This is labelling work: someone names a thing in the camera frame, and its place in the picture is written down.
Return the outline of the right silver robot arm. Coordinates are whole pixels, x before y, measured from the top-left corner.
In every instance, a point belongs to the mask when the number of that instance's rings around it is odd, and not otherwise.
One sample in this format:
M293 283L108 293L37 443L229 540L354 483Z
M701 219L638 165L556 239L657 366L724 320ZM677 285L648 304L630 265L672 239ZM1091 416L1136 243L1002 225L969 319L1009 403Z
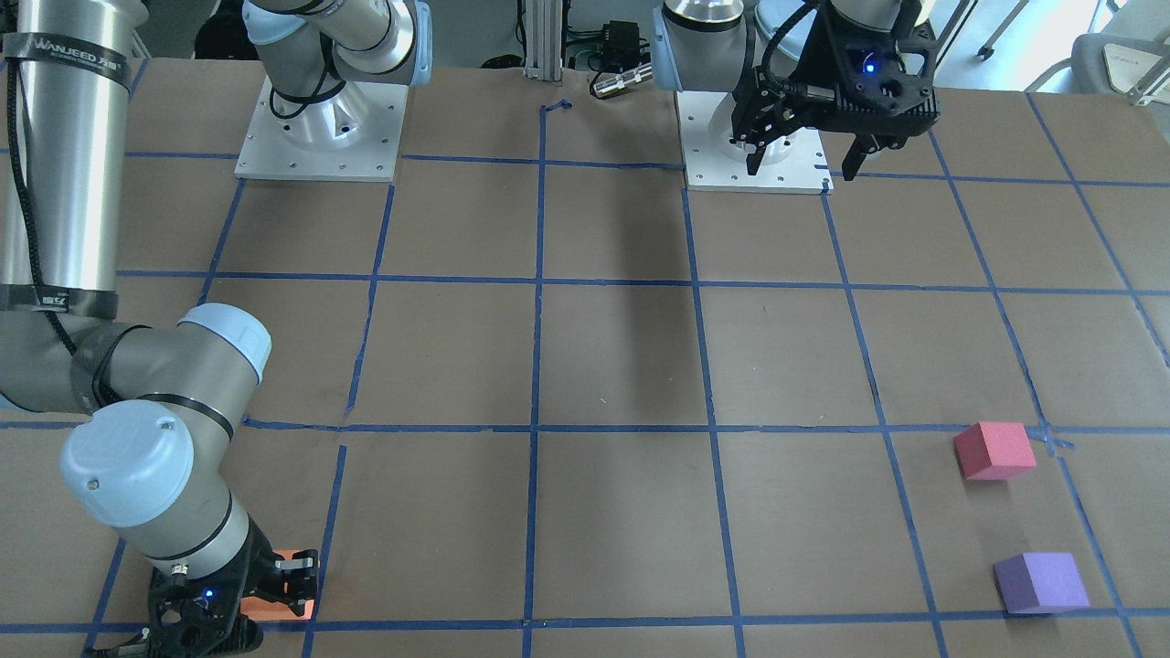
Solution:
M4 34L8 189L4 407L85 414L58 469L154 567L149 624L117 654L226 657L263 640L247 602L305 615L319 554L284 557L220 464L271 352L250 313L121 324L113 265L139 1L21 1Z

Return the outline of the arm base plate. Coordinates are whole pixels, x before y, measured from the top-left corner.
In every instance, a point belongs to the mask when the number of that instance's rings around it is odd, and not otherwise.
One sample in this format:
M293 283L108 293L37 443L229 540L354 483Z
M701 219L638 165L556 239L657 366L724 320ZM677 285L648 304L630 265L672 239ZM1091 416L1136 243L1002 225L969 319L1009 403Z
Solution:
M757 174L748 157L757 148L734 142L731 92L677 91L677 133L684 151L686 186L697 191L811 193L833 190L823 137L814 129L783 136L760 151Z
M376 181L395 178L410 88L347 83L333 100L310 105L271 95L264 80L239 149L235 174L284 181Z

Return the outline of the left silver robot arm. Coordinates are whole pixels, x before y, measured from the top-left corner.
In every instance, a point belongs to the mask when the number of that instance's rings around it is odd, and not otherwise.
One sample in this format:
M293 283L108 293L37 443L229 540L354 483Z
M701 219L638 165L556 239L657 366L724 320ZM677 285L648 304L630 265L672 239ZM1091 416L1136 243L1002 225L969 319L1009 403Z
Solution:
M852 133L844 179L941 117L940 40L928 1L665 1L654 12L659 87L727 92L720 146L759 174L800 130Z

